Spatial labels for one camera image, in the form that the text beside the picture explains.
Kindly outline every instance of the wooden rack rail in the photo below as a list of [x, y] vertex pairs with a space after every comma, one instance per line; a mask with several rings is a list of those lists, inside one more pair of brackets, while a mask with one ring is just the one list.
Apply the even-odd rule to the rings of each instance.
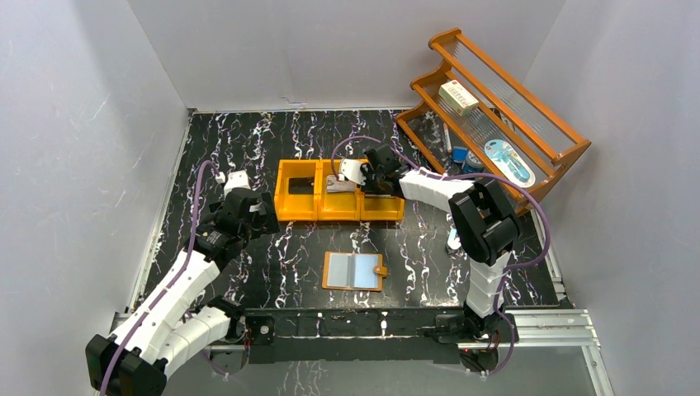
[[[411, 82], [411, 88], [422, 101], [396, 117], [398, 126], [440, 173], [445, 172], [442, 164], [409, 127], [410, 120], [428, 111], [439, 116], [493, 174], [503, 176], [486, 156], [485, 141], [509, 142], [535, 172], [537, 183], [527, 190], [541, 201], [590, 146], [590, 141], [582, 138], [459, 29], [434, 36], [428, 46], [442, 56], [442, 62], [433, 72]], [[438, 95], [440, 85], [450, 80], [460, 81], [480, 100], [470, 114], [458, 115]], [[518, 214], [527, 212], [523, 195], [510, 187], [506, 190], [518, 203]]]

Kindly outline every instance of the white wall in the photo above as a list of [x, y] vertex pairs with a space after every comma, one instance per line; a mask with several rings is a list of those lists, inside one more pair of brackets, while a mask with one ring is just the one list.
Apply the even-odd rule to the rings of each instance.
[[0, 386], [92, 394], [187, 123], [126, 0], [0, 5]]
[[569, 1], [525, 85], [593, 142], [546, 198], [618, 395], [698, 394], [700, 3]]
[[460, 27], [523, 78], [564, 0], [129, 0], [188, 107], [414, 106], [438, 66], [428, 39]]

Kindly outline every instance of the black marble surface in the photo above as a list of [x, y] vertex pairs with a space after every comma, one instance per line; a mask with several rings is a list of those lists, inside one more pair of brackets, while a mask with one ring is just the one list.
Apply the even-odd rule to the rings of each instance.
[[[158, 239], [144, 294], [150, 293], [174, 263], [188, 236], [196, 169], [211, 159], [221, 171], [245, 169], [251, 187], [274, 192], [277, 166], [286, 158], [330, 158], [333, 147], [350, 136], [366, 134], [391, 143], [415, 162], [427, 161], [396, 129], [398, 111], [304, 111], [198, 114], [185, 145], [170, 204]], [[442, 123], [428, 114], [412, 125], [445, 164]], [[357, 141], [338, 152], [361, 158], [371, 142]], [[220, 200], [222, 190], [206, 181], [201, 205]], [[541, 246], [532, 217], [523, 218], [525, 234], [513, 261], [535, 257]], [[252, 241], [233, 260], [197, 303], [225, 295], [249, 308], [359, 308], [457, 305], [468, 291], [468, 266], [463, 252], [448, 254], [449, 214], [431, 206], [407, 202], [403, 221], [290, 222], [281, 232]], [[382, 292], [324, 290], [324, 254], [379, 252], [390, 274]], [[508, 274], [506, 304], [557, 305], [545, 263]]]

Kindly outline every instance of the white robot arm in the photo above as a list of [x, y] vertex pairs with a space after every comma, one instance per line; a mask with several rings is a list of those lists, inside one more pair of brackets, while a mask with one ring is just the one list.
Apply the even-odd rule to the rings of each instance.
[[[87, 366], [94, 389], [107, 380], [109, 395], [161, 394], [168, 377], [204, 347], [243, 336], [243, 307], [222, 297], [182, 324], [192, 301], [250, 239], [279, 231], [270, 194], [251, 191], [245, 171], [219, 176], [217, 181], [225, 184], [225, 199], [210, 205], [211, 213], [197, 225], [189, 262], [183, 248], [142, 305], [109, 337], [96, 335], [88, 343]], [[122, 344], [114, 370], [105, 378]]]
[[497, 181], [444, 180], [424, 168], [410, 169], [387, 144], [365, 155], [367, 163], [344, 159], [341, 177], [359, 184], [365, 192], [417, 200], [452, 214], [471, 269], [466, 297], [466, 307], [473, 313], [467, 315], [473, 327], [469, 337], [481, 337], [498, 321], [494, 312], [504, 302], [499, 285], [521, 232], [518, 217]]

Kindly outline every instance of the orange storage bin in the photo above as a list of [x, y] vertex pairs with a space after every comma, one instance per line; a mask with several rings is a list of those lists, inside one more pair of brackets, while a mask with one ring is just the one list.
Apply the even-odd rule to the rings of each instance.
[[[336, 170], [340, 161], [335, 161]], [[332, 173], [329, 159], [281, 160], [275, 187], [277, 219], [401, 221], [404, 218], [404, 200], [400, 198], [368, 196], [359, 186], [354, 192], [329, 194], [326, 180]]]
[[317, 220], [318, 203], [314, 159], [283, 159], [277, 174], [275, 210], [280, 221]]
[[[340, 160], [335, 160], [336, 171], [340, 169]], [[353, 192], [326, 191], [328, 176], [333, 174], [329, 159], [319, 161], [316, 169], [316, 187], [319, 192], [319, 220], [359, 220], [360, 187]]]
[[405, 200], [395, 196], [361, 194], [360, 220], [401, 221], [404, 218]]

